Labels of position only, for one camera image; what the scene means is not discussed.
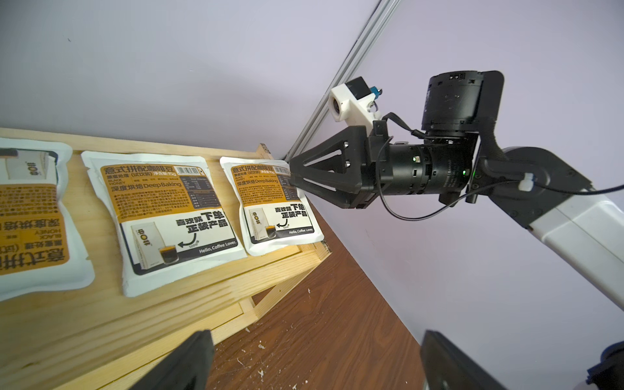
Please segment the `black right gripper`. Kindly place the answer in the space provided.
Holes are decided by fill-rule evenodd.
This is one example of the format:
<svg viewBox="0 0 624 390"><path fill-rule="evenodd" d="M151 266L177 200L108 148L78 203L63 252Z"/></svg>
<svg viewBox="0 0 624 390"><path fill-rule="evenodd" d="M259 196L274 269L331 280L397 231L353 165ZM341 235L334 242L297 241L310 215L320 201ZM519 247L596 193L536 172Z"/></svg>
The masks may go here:
<svg viewBox="0 0 624 390"><path fill-rule="evenodd" d="M366 209L378 198L436 194L458 200L471 186L476 156L502 161L494 134L505 77L500 71L451 71L430 78L419 145L386 140L367 165L367 130L349 126L290 161L291 182L341 209Z"/></svg>

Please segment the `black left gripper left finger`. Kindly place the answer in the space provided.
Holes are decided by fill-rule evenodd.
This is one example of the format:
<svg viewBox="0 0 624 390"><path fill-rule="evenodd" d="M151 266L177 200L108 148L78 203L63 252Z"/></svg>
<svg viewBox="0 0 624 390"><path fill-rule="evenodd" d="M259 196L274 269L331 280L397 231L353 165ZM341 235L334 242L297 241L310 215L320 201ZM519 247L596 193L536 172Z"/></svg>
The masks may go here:
<svg viewBox="0 0 624 390"><path fill-rule="evenodd" d="M140 378L131 390L203 390L214 361L214 350L211 331L196 331Z"/></svg>

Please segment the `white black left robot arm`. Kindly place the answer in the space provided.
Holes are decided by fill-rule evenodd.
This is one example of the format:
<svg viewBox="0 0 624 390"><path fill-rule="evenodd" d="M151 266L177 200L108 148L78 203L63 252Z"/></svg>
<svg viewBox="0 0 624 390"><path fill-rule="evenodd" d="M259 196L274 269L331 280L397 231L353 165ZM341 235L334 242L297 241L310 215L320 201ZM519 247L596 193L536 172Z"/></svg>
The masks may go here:
<svg viewBox="0 0 624 390"><path fill-rule="evenodd" d="M204 389L214 359L211 332L196 331L158 363L132 389ZM430 389L502 389L504 386L439 331L428 330L420 349ZM588 369L586 384L623 388L623 344L612 344Z"/></svg>

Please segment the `yellow coffee bag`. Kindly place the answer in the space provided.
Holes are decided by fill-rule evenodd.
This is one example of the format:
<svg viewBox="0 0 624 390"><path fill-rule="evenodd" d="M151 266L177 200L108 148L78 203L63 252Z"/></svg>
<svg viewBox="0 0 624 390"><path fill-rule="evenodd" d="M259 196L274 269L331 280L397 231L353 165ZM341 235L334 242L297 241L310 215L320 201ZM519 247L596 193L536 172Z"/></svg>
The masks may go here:
<svg viewBox="0 0 624 390"><path fill-rule="evenodd" d="M81 158L115 224L125 297L246 257L203 157L85 151Z"/></svg>
<svg viewBox="0 0 624 390"><path fill-rule="evenodd" d="M240 228L249 255L324 240L305 193L291 183L289 164L232 157L222 157L219 163L240 204Z"/></svg>
<svg viewBox="0 0 624 390"><path fill-rule="evenodd" d="M95 272L63 195L73 150L1 140L1 299L83 289Z"/></svg>

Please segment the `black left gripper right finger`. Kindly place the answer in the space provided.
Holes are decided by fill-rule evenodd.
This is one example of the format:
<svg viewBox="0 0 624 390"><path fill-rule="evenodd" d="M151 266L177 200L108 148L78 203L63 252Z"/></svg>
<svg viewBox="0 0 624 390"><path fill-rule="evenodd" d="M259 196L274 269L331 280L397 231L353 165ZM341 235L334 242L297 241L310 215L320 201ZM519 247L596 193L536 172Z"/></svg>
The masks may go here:
<svg viewBox="0 0 624 390"><path fill-rule="evenodd" d="M439 331L425 332L420 357L429 389L505 389Z"/></svg>

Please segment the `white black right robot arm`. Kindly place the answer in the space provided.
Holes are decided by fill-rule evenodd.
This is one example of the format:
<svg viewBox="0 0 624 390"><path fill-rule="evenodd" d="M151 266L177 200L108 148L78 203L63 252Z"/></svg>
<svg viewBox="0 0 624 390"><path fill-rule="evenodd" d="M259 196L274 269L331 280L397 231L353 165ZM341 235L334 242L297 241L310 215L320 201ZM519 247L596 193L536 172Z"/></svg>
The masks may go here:
<svg viewBox="0 0 624 390"><path fill-rule="evenodd" d="M290 159L292 183L343 209L397 195L436 195L447 209L485 196L621 306L622 210L554 153L498 146L504 83L498 71L433 76L414 144L393 142L388 125L401 118L378 111L380 89L340 84L328 108L345 128Z"/></svg>

